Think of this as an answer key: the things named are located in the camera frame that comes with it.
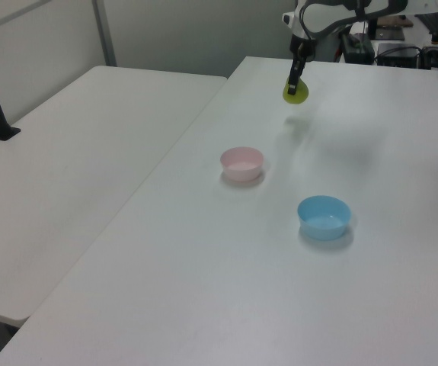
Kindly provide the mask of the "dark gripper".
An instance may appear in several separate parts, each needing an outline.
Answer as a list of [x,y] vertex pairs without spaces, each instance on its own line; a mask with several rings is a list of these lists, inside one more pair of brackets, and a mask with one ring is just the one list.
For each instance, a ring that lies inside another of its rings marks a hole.
[[296,95],[301,89],[301,79],[305,76],[308,64],[315,58],[315,40],[292,35],[289,49],[293,54],[287,94]]

